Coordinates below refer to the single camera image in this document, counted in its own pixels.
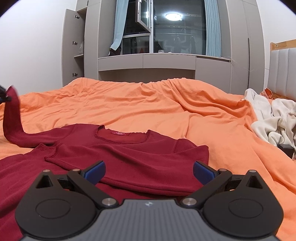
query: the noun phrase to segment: wooden headboard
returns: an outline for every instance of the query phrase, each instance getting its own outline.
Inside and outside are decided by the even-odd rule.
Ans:
[[[275,98],[296,100],[296,39],[270,43],[267,88]]]

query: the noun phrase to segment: white wall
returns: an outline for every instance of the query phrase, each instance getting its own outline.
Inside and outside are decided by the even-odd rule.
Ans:
[[[62,87],[66,8],[77,0],[20,0],[0,18],[0,85],[19,94]]]
[[[264,38],[264,88],[266,88],[269,74],[270,43],[296,39],[296,15],[279,0],[257,0],[257,5]]]

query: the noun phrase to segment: dark red fabric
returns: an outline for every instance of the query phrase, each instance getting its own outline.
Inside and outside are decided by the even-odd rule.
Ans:
[[[119,202],[182,197],[202,186],[192,168],[196,160],[208,164],[207,146],[197,147],[187,139],[175,140],[151,130],[122,133],[92,124],[27,134],[20,121],[17,94],[12,87],[7,94],[12,101],[5,104],[5,137],[18,146],[36,148],[0,160],[0,237],[5,241],[20,239],[14,210],[44,169],[65,174],[103,160],[106,175],[96,186]]]

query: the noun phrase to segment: open window pane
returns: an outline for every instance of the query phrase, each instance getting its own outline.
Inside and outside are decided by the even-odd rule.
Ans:
[[[122,39],[122,54],[149,53],[149,36]]]
[[[138,23],[150,32],[149,0],[138,0]]]
[[[205,54],[204,0],[154,0],[154,52]]]
[[[128,10],[126,14],[126,25],[124,28],[123,35],[131,34],[143,34],[148,33],[146,28],[144,28],[137,21],[137,10],[138,10],[138,0],[129,0]]]

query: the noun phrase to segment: orange blanket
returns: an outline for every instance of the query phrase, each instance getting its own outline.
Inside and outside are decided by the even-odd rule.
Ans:
[[[62,89],[29,93],[20,100],[27,133],[75,123],[104,124],[122,132],[151,129],[207,145],[209,165],[215,169],[227,168],[234,174],[257,170],[284,209],[278,238],[295,241],[296,165],[281,150],[256,137],[250,128],[255,114],[242,98],[184,78],[148,84],[79,78]],[[9,143],[0,126],[0,158],[31,150]]]

